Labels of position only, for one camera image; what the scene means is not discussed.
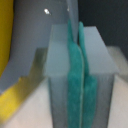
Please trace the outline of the gripper grey teal right finger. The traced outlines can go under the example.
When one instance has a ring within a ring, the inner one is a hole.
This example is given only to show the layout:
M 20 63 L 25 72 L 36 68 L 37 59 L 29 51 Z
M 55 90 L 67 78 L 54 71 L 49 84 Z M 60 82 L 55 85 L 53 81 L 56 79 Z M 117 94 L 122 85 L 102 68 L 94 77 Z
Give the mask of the gripper grey teal right finger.
M 107 128 L 114 75 L 119 72 L 98 29 L 79 23 L 85 62 L 82 128 Z

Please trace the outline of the gripper grey teal left finger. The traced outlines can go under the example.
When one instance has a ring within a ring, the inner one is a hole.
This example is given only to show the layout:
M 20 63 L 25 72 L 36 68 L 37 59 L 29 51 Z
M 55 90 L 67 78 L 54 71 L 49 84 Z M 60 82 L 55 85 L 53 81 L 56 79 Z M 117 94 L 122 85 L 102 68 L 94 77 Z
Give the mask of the gripper grey teal left finger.
M 67 76 L 70 69 L 67 43 L 68 25 L 54 24 L 45 66 L 50 83 L 53 128 L 67 128 Z

